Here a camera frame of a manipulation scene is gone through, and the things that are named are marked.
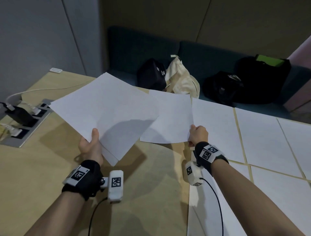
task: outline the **pink wall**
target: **pink wall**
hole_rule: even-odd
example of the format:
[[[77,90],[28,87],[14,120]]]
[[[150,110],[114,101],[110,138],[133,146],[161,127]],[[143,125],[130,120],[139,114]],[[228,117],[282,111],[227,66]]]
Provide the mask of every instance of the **pink wall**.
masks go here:
[[[311,69],[311,36],[303,42],[289,57],[290,63]],[[285,104],[288,111],[292,111],[305,102],[311,100],[311,80],[309,80]]]

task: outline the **forearm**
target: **forearm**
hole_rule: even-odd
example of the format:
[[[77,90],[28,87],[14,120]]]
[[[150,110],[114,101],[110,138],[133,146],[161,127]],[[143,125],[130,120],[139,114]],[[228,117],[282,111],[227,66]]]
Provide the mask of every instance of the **forearm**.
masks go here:
[[[215,160],[211,170],[247,235],[304,235],[270,198],[227,162]]]
[[[79,193],[63,192],[25,236],[67,236],[85,203]]]

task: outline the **black charger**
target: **black charger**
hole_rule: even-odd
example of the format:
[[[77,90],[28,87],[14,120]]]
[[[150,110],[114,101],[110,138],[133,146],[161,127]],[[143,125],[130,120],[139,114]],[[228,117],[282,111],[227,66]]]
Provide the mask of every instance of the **black charger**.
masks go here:
[[[12,106],[10,104],[0,102],[6,108],[5,114],[15,120],[17,123],[27,126],[33,127],[38,119],[33,118],[24,108],[18,106]]]

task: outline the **paper sheet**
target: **paper sheet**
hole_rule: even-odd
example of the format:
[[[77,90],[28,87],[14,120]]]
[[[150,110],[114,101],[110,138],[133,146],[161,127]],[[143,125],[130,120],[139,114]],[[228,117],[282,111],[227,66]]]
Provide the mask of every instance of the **paper sheet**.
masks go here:
[[[311,180],[311,125],[278,119],[307,179]]]
[[[311,188],[307,181],[252,167],[255,185],[305,234],[311,232]]]
[[[159,144],[188,141],[193,124],[190,95],[156,90],[150,90],[149,95],[157,100],[160,115],[143,133],[140,141]]]
[[[226,158],[244,163],[233,108],[222,104],[192,99],[193,121],[208,131],[208,142],[217,146]]]
[[[230,162],[230,165],[249,179],[248,167]],[[246,235],[238,219],[229,207],[211,175],[203,170],[205,178],[218,195],[224,222],[224,236]],[[190,186],[188,236],[221,235],[221,217],[215,194],[207,183],[199,187]]]
[[[302,177],[277,119],[252,111],[235,110],[247,162]]]
[[[97,128],[110,163],[121,160],[159,115],[153,97],[108,73],[50,107],[89,142]]]

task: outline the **blue sofa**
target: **blue sofa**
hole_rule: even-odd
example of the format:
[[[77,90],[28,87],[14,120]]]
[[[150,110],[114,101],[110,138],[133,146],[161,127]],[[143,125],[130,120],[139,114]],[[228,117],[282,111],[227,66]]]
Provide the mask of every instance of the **blue sofa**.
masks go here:
[[[134,86],[137,86],[137,70],[150,58],[168,67],[172,60],[170,55],[178,55],[190,74],[202,86],[207,77],[218,71],[234,73],[236,61],[248,56],[193,42],[177,42],[119,26],[108,29],[108,46],[110,68],[107,72]],[[292,65],[281,94],[273,103],[234,105],[244,110],[290,119],[283,104],[310,78],[310,69]],[[211,101],[202,92],[199,98]]]

